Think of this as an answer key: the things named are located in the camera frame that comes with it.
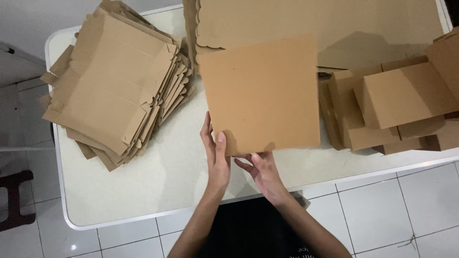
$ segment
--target white table edge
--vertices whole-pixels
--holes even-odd
[[[444,31],[451,31],[453,29],[451,19],[449,18],[448,10],[446,8],[446,4],[444,3],[444,0],[436,0],[437,4],[440,4],[440,6],[437,5],[437,8],[439,11],[442,11],[444,14],[444,17],[446,19],[446,26],[447,28],[443,28]],[[149,15],[149,14],[154,14],[158,12],[163,12],[163,11],[169,11],[177,8],[182,8],[183,4],[178,4],[174,6],[168,6],[164,8],[159,8],[151,11],[145,11],[141,12],[141,16]],[[68,31],[75,31],[81,28],[80,26],[75,26],[71,28],[66,28],[66,29],[61,29],[53,32],[48,39],[46,40],[45,43],[45,60],[46,60],[46,70],[50,70],[50,57],[49,57],[49,43],[53,37],[55,37],[58,34],[68,32]],[[51,85],[48,85],[49,91],[52,90]],[[65,189],[64,189],[64,178],[62,175],[62,161],[61,161],[61,151],[60,151],[60,146],[59,146],[59,135],[57,133],[57,125],[53,123],[53,131],[54,131],[54,139],[55,139],[55,145],[56,145],[56,160],[57,160],[57,170],[59,173],[59,187],[61,191],[61,201],[62,201],[62,210],[64,214],[64,219],[67,225],[74,229],[74,230],[90,230],[90,229],[95,229],[95,228],[100,228],[100,227],[107,227],[107,226],[112,226],[112,225],[117,225],[117,224],[123,224],[127,222],[134,222],[134,221],[139,221],[143,219],[151,219],[151,218],[156,218],[156,217],[161,217],[165,215],[170,215],[174,213],[179,213],[183,211],[189,211],[189,210],[194,210],[195,207],[186,207],[186,208],[181,208],[181,209],[176,209],[176,210],[170,210],[170,211],[165,211],[165,212],[160,212],[160,213],[153,213],[153,214],[148,214],[148,215],[143,215],[143,216],[138,216],[138,217],[132,217],[132,218],[127,218],[127,219],[120,219],[120,220],[115,220],[115,221],[109,221],[109,222],[104,222],[104,223],[99,223],[99,224],[93,224],[93,225],[88,225],[88,226],[76,226],[74,225],[70,219],[68,218],[67,214],[67,204],[65,200]],[[346,178],[340,178],[340,179],[335,179],[335,180],[330,180],[327,181],[330,184],[336,184],[336,183],[341,183],[345,181],[351,181],[351,180],[356,180],[356,179],[362,179],[362,178],[367,178],[371,176],[377,176],[377,175],[382,175],[382,174],[388,174],[388,173],[393,173],[393,172],[398,172],[398,171],[403,171],[403,170],[408,170],[408,169],[413,169],[413,168],[421,168],[421,167],[426,167],[426,166],[431,166],[435,164],[440,164],[440,163],[446,163],[446,162],[453,162],[455,160],[459,160],[459,156],[453,156],[453,157],[447,157],[443,159],[438,159],[434,161],[429,161],[429,162],[424,162],[424,163],[418,163],[418,164],[413,164],[413,165],[408,165],[408,166],[403,166],[403,167],[398,167],[398,168],[391,168],[391,169],[386,169],[386,170],[381,170],[381,171],[375,171],[375,172],[370,172],[370,173],[365,173],[365,174],[360,174],[360,175],[355,175],[351,177],[346,177]],[[289,191],[297,191],[301,189],[302,186],[298,187],[292,187],[289,188]],[[234,199],[229,199],[229,200],[224,200],[221,202],[221,204],[225,203],[231,203],[231,202],[239,202],[239,201],[244,201],[244,200],[250,200],[253,198],[258,198],[262,197],[262,194],[255,194],[251,196],[244,196],[244,197],[239,197],[239,198],[234,198]]]

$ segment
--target fingernail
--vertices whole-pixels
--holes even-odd
[[[223,132],[220,132],[218,134],[218,142],[223,142],[225,140],[225,134]]]
[[[253,153],[252,154],[252,160],[255,161],[255,162],[260,161],[261,157],[258,154]]]

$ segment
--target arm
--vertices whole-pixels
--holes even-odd
[[[207,112],[201,130],[201,138],[206,148],[209,181],[190,221],[169,252],[169,258],[196,256],[206,241],[218,206],[230,182],[230,158],[225,157],[226,137],[220,132],[217,144],[215,144],[210,134],[212,130],[210,115]]]
[[[235,163],[250,173],[266,199],[276,207],[292,229],[315,254],[324,258],[351,257],[344,245],[302,208],[284,187],[272,152],[265,152],[260,155],[247,154],[239,157],[248,160],[252,166],[238,159],[235,159]]]

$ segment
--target person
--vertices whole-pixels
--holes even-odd
[[[201,130],[209,167],[207,187],[169,258],[351,257],[284,187],[271,152],[234,159],[252,176],[264,198],[220,205],[230,181],[230,157],[225,157],[224,133],[218,133],[214,142],[212,131],[207,112]]]

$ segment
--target white tabletop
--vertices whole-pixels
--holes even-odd
[[[439,3],[440,17],[444,15]],[[182,5],[147,13],[158,29],[185,37]],[[445,32],[452,27],[443,21]],[[80,27],[57,31],[46,43],[46,64],[56,61]],[[199,131],[207,102],[200,78],[196,94],[178,108],[159,129],[146,154],[108,172],[98,158],[86,160],[65,130],[55,126],[56,154],[64,217],[70,227],[86,230],[148,219],[195,206],[207,184],[207,163]],[[406,151],[383,156],[371,149],[336,151],[321,123],[322,146],[274,152],[285,186],[352,180],[459,159],[459,148],[443,152]],[[251,177],[232,163],[231,179],[223,202],[253,198],[259,193]]]

